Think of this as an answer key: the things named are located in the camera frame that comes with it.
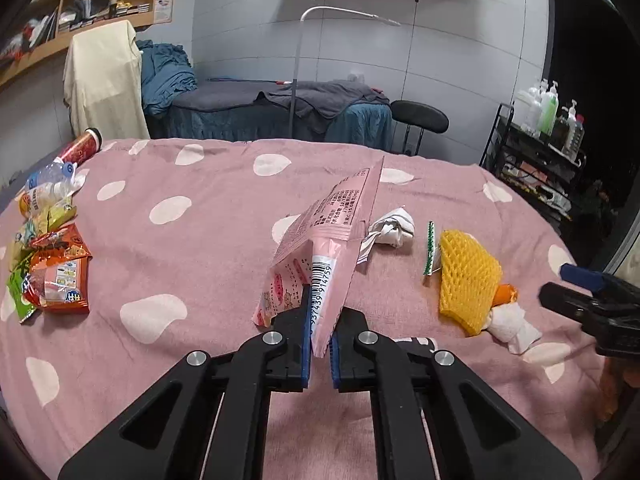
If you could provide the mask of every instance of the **wall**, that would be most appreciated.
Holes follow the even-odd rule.
[[[173,21],[152,25],[140,39],[182,44],[191,57],[195,0],[175,0]],[[0,187],[73,138],[63,103],[65,55],[47,60],[0,92]]]
[[[498,104],[542,74],[547,0],[195,0],[196,74],[290,79],[296,20],[316,5],[402,23],[317,11],[305,22],[300,79],[362,73],[391,100],[440,108],[450,127],[441,136],[425,134],[425,156],[478,162]]]

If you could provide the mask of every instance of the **yellow foam fruit net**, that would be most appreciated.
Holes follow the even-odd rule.
[[[462,231],[444,231],[440,253],[440,313],[460,323],[469,335],[478,335],[502,277],[500,263]]]

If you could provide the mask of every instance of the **barcode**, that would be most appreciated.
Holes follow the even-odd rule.
[[[313,333],[324,307],[324,299],[331,286],[335,259],[314,255],[311,261],[311,333]]]

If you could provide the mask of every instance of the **pink snack package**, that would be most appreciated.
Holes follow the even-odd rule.
[[[270,326],[279,312],[300,306],[311,284],[311,345],[324,356],[347,297],[360,243],[367,235],[384,159],[343,179],[293,222],[267,273],[254,323]]]

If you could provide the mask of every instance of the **blue cloth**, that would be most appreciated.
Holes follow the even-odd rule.
[[[389,152],[392,129],[387,105],[349,106],[329,125],[324,135],[314,134],[303,121],[294,122],[293,138],[315,142],[361,144]],[[172,106],[160,120],[149,121],[153,139],[257,140],[283,139],[288,136],[289,111],[268,102],[249,106],[202,112]]]
[[[145,115],[161,117],[174,98],[198,88],[193,68],[181,45],[137,41],[142,51],[142,109]]]

